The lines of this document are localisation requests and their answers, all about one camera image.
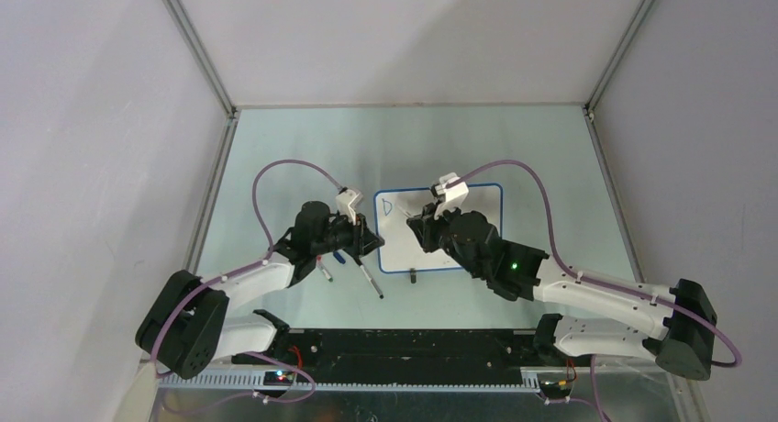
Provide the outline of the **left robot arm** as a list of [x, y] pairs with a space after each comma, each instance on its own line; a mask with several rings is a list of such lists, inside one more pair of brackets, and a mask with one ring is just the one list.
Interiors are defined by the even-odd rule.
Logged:
[[141, 322], [135, 343], [182, 379], [195, 377], [212, 360], [248, 351], [279, 363], [290, 351], [290, 339], [279, 332], [281, 321], [240, 309], [302, 282], [320, 256], [339, 251], [359, 261], [384, 243], [364, 215], [333, 213], [323, 202], [306, 202], [269, 258], [209, 281], [186, 270], [173, 273]]

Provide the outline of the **blue whiteboard marker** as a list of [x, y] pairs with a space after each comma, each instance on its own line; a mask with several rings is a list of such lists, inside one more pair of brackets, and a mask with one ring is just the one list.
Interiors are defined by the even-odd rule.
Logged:
[[412, 213], [411, 213], [411, 212], [410, 212], [410, 211], [409, 211], [409, 210], [408, 210], [406, 207], [404, 207], [403, 205], [400, 205], [400, 204], [395, 204], [395, 209], [396, 209], [396, 210], [397, 210], [397, 211], [398, 211], [400, 214], [402, 214], [403, 216], [405, 216], [406, 218], [411, 218], [411, 217], [413, 217], [413, 216], [414, 216], [414, 215], [413, 215], [413, 214], [412, 214]]

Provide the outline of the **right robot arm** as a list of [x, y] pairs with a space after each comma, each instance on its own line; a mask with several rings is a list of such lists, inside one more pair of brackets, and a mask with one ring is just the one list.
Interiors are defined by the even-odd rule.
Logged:
[[455, 209], [437, 216], [435, 211], [428, 204], [406, 220], [424, 252], [444, 252], [505, 300], [591, 313], [589, 318], [541, 317], [533, 350], [542, 363], [596, 355], [639, 358], [685, 379], [709, 379], [717, 316], [700, 284], [685, 279], [674, 287], [622, 283], [562, 266], [543, 250], [503, 239], [479, 212]]

